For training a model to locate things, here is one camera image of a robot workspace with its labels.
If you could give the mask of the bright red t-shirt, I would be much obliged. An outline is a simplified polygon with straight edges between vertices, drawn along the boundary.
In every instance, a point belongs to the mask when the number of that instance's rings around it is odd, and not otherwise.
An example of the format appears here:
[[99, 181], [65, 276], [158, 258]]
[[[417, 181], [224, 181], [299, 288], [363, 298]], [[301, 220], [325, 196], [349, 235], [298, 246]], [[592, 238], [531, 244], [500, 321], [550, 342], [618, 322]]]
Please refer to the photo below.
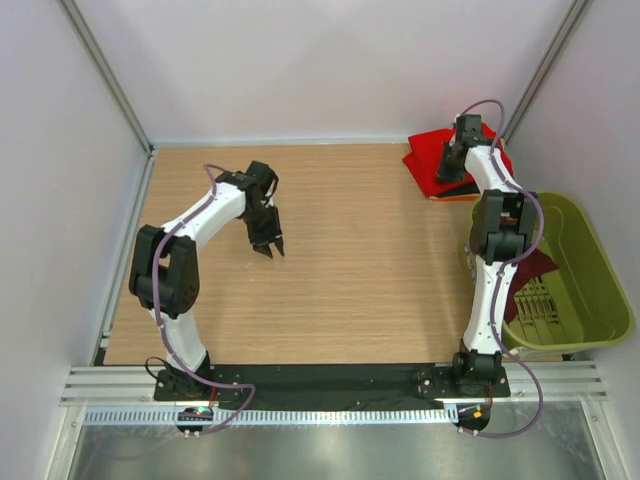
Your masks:
[[449, 142], [453, 135], [454, 128], [449, 127], [415, 134], [408, 138], [410, 152], [404, 156], [403, 163], [426, 198], [438, 196], [454, 186], [474, 182], [470, 174], [460, 182], [451, 184], [436, 182], [436, 171], [443, 152], [443, 144]]

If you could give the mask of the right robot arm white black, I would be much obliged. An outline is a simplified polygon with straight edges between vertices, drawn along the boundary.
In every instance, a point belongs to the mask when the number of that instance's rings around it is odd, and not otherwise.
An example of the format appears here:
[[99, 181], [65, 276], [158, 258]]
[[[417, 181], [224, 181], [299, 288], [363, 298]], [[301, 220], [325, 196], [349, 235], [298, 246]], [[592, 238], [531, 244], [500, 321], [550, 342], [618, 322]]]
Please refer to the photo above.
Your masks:
[[515, 181], [501, 159], [497, 139], [483, 133], [481, 117], [465, 113], [455, 119], [453, 137], [443, 145], [436, 181], [450, 184], [467, 175], [480, 193], [468, 240], [475, 291], [469, 324], [448, 377], [457, 393], [480, 396], [500, 382], [509, 283], [533, 250], [540, 205]]

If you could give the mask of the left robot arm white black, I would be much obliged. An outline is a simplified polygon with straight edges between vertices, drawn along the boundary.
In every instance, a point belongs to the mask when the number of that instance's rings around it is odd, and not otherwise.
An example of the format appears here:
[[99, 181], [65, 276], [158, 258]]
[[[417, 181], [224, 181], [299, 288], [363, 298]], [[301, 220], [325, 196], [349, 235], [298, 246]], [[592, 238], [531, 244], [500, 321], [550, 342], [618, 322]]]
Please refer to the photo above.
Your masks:
[[273, 197], [279, 177], [266, 163], [244, 171], [204, 166], [210, 186], [185, 212], [161, 226], [143, 225], [135, 239], [128, 288], [149, 312], [165, 345], [156, 376], [160, 396], [199, 400], [217, 386], [209, 353], [200, 340], [194, 305], [200, 292], [199, 254], [228, 223], [244, 223], [253, 251], [284, 253]]

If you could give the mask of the folded black t-shirt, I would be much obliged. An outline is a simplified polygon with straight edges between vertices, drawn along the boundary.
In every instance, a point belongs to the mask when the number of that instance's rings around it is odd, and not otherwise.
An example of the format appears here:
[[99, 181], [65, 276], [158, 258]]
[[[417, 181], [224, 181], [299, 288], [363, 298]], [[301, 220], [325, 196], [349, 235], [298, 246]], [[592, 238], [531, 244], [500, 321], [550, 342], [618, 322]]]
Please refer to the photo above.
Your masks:
[[474, 196], [479, 193], [479, 189], [474, 182], [461, 184], [447, 189], [438, 195], [439, 199], [460, 198]]

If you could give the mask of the folded orange t-shirt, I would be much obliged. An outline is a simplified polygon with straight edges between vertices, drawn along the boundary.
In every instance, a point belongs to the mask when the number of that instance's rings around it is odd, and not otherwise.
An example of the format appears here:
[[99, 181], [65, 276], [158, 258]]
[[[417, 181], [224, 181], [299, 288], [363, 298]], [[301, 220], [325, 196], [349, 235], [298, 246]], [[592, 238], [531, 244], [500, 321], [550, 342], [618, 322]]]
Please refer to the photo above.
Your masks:
[[453, 196], [429, 196], [428, 199], [432, 202], [474, 202], [479, 198], [479, 194], [471, 195], [453, 195]]

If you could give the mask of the blue tub label sticker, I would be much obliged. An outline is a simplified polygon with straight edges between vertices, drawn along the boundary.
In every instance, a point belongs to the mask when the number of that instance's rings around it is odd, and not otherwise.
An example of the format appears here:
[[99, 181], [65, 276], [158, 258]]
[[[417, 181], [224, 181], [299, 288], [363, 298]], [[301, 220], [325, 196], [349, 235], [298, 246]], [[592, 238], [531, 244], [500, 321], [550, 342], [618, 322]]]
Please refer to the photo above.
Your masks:
[[470, 278], [472, 283], [476, 282], [476, 266], [475, 266], [475, 257], [471, 251], [470, 245], [465, 243], [463, 246], [463, 251], [465, 254], [465, 261], [470, 273]]

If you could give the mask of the green plastic tub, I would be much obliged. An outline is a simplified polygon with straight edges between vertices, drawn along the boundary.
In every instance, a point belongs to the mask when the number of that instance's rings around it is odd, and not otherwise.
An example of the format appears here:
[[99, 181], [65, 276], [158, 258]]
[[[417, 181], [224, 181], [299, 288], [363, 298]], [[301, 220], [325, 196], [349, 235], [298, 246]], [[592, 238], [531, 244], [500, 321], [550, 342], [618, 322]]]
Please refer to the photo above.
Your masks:
[[580, 208], [540, 192], [545, 227], [538, 250], [556, 269], [529, 279], [515, 293], [516, 315], [502, 342], [520, 356], [570, 354], [615, 345], [635, 319], [600, 243]]

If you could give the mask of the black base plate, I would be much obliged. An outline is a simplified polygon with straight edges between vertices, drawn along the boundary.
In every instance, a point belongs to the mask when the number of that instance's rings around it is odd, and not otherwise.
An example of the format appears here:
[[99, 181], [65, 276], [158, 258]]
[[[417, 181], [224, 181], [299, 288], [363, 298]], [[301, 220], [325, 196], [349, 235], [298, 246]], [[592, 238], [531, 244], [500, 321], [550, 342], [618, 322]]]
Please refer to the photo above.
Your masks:
[[449, 364], [219, 364], [201, 376], [222, 384], [253, 384], [250, 410], [420, 410], [439, 400], [510, 396], [504, 369], [484, 379], [457, 379]]

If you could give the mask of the right aluminium corner post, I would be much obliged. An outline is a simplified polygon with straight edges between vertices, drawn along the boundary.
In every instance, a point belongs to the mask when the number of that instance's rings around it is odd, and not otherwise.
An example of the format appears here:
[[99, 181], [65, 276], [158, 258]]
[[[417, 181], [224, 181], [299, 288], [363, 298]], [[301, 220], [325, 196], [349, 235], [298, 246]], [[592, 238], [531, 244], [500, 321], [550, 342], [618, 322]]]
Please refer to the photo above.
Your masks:
[[562, 20], [555, 29], [551, 40], [544, 51], [529, 83], [527, 84], [517, 106], [506, 124], [503, 140], [508, 143], [515, 136], [522, 121], [538, 97], [546, 81], [550, 78], [570, 39], [588, 12], [592, 1], [573, 0], [570, 2]]

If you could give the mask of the aluminium corner post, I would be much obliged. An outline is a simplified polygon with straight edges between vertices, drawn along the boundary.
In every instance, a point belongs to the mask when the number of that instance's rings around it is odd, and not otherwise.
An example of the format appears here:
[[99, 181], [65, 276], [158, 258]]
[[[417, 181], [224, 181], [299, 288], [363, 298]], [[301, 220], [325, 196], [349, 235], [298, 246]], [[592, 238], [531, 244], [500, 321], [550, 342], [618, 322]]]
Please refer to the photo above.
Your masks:
[[122, 89], [120, 82], [116, 78], [116, 75], [114, 74], [105, 54], [102, 51], [102, 48], [93, 34], [91, 27], [77, 5], [77, 2], [74, 0], [58, 0], [57, 4], [66, 16], [72, 30], [86, 51], [89, 59], [94, 65], [94, 68], [103, 81], [106, 90], [114, 100], [129, 129], [145, 154], [150, 156], [154, 150], [153, 144], [149, 140], [148, 135], [134, 112], [131, 103]]
[[570, 39], [588, 12], [592, 1], [573, 0], [570, 2], [562, 20], [555, 29], [551, 40], [544, 51], [529, 83], [527, 84], [517, 106], [506, 124], [503, 140], [508, 143], [515, 136], [522, 121], [538, 97], [546, 81], [550, 78]]

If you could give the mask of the left aluminium corner post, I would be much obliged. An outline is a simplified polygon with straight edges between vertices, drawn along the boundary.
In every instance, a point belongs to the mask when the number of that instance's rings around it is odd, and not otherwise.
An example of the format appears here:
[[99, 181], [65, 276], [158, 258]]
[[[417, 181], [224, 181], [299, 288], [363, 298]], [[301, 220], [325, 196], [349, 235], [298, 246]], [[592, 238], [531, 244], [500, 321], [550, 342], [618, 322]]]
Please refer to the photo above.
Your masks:
[[66, 16], [72, 30], [86, 51], [89, 59], [94, 65], [94, 68], [103, 81], [106, 90], [114, 100], [129, 129], [145, 154], [150, 156], [154, 150], [153, 144], [149, 140], [148, 135], [134, 112], [131, 103], [122, 89], [120, 82], [116, 78], [116, 75], [114, 74], [105, 54], [102, 51], [102, 48], [93, 34], [91, 27], [77, 5], [77, 2], [74, 0], [58, 0], [57, 4]]

